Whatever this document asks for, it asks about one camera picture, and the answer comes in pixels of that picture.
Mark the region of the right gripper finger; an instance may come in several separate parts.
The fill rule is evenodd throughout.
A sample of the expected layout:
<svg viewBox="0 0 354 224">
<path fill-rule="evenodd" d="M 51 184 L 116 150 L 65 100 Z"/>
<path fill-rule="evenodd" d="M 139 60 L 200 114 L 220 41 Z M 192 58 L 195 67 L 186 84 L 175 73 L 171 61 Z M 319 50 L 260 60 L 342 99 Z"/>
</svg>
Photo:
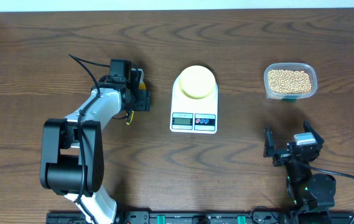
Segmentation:
<svg viewBox="0 0 354 224">
<path fill-rule="evenodd" d="M 268 127 L 266 127 L 266 129 L 264 130 L 264 136 L 265 136 L 265 143 L 264 143 L 263 157 L 272 157 L 275 153 L 275 145 L 272 138 L 272 132 Z"/>
<path fill-rule="evenodd" d="M 303 128 L 306 133 L 311 133 L 314 136 L 317 144 L 324 144 L 324 139 L 313 129 L 309 121 L 305 120 L 303 123 Z"/>
</svg>

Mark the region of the yellow measuring scoop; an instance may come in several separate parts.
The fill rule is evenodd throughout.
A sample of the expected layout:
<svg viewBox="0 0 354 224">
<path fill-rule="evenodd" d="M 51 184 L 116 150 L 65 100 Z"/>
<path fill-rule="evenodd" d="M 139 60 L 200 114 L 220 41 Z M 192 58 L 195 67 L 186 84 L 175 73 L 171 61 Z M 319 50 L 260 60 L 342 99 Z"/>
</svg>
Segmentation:
<svg viewBox="0 0 354 224">
<path fill-rule="evenodd" d="M 145 90 L 146 89 L 146 85 L 145 85 L 144 82 L 141 82 L 139 84 L 139 89 L 140 90 Z M 126 118 L 126 124 L 127 125 L 130 125 L 132 123 L 133 117 L 134 117 L 134 111 L 129 112 L 128 113 L 128 117 Z"/>
</svg>

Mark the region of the pale yellow bowl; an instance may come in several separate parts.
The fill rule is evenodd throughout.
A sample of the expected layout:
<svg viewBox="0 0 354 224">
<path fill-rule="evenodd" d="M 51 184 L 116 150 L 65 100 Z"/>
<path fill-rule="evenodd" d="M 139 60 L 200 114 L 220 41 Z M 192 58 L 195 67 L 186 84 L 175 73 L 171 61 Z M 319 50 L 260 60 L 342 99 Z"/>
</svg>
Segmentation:
<svg viewBox="0 0 354 224">
<path fill-rule="evenodd" d="M 181 92 L 195 100 L 209 96 L 216 87 L 214 74 L 206 67 L 192 65 L 185 68 L 179 75 L 179 88 Z"/>
</svg>

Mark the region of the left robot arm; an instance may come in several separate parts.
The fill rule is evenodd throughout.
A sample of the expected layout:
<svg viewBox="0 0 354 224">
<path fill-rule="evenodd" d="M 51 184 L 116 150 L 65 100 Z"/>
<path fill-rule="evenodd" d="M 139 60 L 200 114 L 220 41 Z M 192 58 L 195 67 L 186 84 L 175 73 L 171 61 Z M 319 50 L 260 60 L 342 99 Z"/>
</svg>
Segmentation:
<svg viewBox="0 0 354 224">
<path fill-rule="evenodd" d="M 144 72 L 116 72 L 95 82 L 90 97 L 73 113 L 44 123 L 40 160 L 43 188 L 72 201 L 87 223 L 114 223 L 117 203 L 103 186 L 102 131 L 121 111 L 149 111 Z"/>
</svg>

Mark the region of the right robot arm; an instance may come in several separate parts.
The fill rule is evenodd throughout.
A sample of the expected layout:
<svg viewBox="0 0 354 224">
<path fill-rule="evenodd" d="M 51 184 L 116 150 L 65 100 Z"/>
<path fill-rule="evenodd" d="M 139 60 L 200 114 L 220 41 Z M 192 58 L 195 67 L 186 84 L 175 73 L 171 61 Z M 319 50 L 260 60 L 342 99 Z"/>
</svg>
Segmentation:
<svg viewBox="0 0 354 224">
<path fill-rule="evenodd" d="M 304 132 L 294 135 L 285 149 L 277 149 L 269 128 L 264 130 L 264 157 L 271 157 L 274 167 L 284 166 L 286 185 L 294 206 L 280 214 L 280 223 L 331 223 L 329 208 L 335 205 L 336 180 L 329 174 L 313 174 L 309 163 L 320 155 L 324 140 L 308 121 Z"/>
</svg>

